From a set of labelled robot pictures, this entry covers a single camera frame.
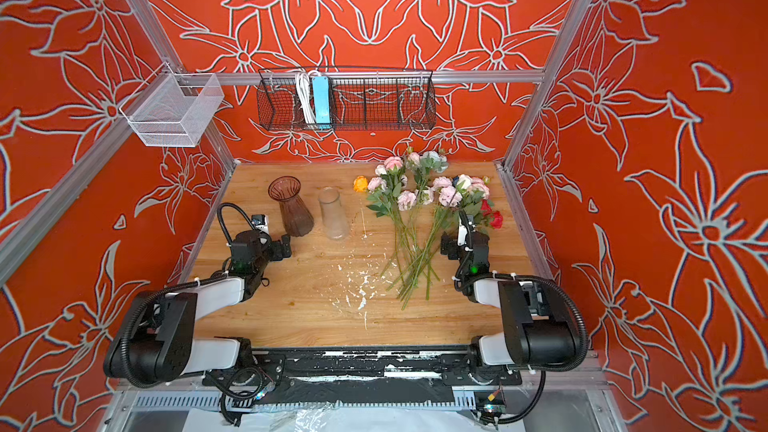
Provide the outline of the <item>dark smoked glass vase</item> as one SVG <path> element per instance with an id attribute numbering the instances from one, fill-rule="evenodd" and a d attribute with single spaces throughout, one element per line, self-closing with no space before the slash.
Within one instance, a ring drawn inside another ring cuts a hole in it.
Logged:
<path id="1" fill-rule="evenodd" d="M 294 176 L 281 176 L 268 187 L 268 195 L 278 202 L 285 232 L 303 237 L 314 228 L 314 217 L 300 196 L 301 182 Z"/>

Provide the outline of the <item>pink peony stem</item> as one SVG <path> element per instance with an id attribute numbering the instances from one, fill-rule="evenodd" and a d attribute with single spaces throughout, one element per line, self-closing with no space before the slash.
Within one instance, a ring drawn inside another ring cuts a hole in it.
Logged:
<path id="1" fill-rule="evenodd" d="M 405 233 L 407 264 L 400 273 L 400 285 L 397 298 L 401 309 L 405 310 L 417 292 L 423 291 L 426 300 L 430 299 L 433 284 L 439 280 L 432 261 L 439 252 L 440 240 L 444 233 L 453 229 L 464 192 L 452 179 L 436 178 L 431 187 L 415 192 L 414 207 L 409 212 L 407 224 L 401 230 Z M 416 230 L 417 208 L 431 210 L 429 230 L 422 235 Z"/>

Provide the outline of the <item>white green flower stem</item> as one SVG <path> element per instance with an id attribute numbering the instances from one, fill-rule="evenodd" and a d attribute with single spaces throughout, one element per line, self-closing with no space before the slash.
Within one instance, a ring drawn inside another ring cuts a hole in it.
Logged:
<path id="1" fill-rule="evenodd" d="M 406 169 L 412 177 L 412 187 L 417 195 L 417 202 L 412 209 L 410 220 L 417 239 L 417 252 L 411 263 L 413 272 L 428 267 L 435 254 L 439 235 L 447 227 L 452 216 L 450 200 L 455 198 L 452 180 L 444 176 L 448 167 L 447 158 L 436 151 L 421 154 L 410 152 L 406 156 Z M 422 238 L 417 230 L 418 219 L 422 213 L 431 210 L 431 225 Z"/>

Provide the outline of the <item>pink rose stem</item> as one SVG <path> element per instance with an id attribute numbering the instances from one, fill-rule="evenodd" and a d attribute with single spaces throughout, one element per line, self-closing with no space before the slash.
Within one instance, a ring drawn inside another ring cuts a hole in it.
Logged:
<path id="1" fill-rule="evenodd" d="M 384 161 L 385 182 L 388 187 L 387 207 L 394 223 L 396 242 L 396 263 L 400 273 L 405 275 L 417 252 L 417 239 L 410 220 L 416 205 L 417 195 L 407 186 L 407 169 L 401 157 L 392 156 Z"/>

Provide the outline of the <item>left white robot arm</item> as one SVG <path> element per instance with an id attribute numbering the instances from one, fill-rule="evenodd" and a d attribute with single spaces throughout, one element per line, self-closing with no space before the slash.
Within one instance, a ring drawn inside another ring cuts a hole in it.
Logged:
<path id="1" fill-rule="evenodd" d="M 106 353 L 107 377 L 152 388 L 196 374 L 211 373 L 221 384 L 259 371 L 248 339 L 200 338 L 196 325 L 267 286 L 266 268 L 292 256 L 291 238 L 272 237 L 267 216 L 249 215 L 234 203 L 220 204 L 216 218 L 230 256 L 208 278 L 137 294 Z"/>

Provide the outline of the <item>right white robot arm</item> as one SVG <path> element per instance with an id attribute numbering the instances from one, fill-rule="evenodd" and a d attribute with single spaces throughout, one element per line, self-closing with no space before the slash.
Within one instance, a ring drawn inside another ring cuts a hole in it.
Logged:
<path id="1" fill-rule="evenodd" d="M 580 366 L 589 346 L 586 324 L 575 302 L 550 279 L 493 270 L 489 243 L 489 236 L 460 212 L 457 235 L 444 234 L 440 244 L 440 253 L 458 263 L 454 289 L 500 313 L 502 330 L 473 340 L 479 362 L 486 367 L 547 372 Z"/>

